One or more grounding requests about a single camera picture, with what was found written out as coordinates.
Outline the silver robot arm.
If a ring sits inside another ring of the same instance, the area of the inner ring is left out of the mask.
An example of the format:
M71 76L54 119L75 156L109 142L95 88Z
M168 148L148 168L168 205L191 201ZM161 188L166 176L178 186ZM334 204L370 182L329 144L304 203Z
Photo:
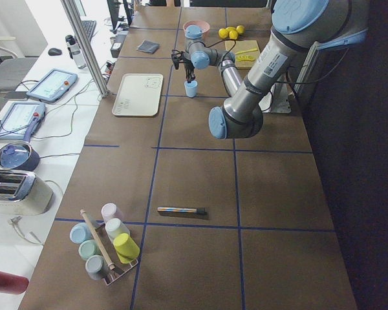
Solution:
M249 138L263 125L261 100L300 54L318 42L322 49L361 43L368 30L369 1L276 1L270 38L244 79L227 51L208 48L200 27L185 32L183 58L191 68L216 66L229 97L210 111L208 124L217 139Z

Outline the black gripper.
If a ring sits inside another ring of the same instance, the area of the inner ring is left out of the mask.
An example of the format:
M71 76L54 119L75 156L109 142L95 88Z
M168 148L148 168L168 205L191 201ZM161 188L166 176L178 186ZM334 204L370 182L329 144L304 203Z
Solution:
M191 83L195 80L194 66L190 60L184 60L184 69L186 72L186 81Z

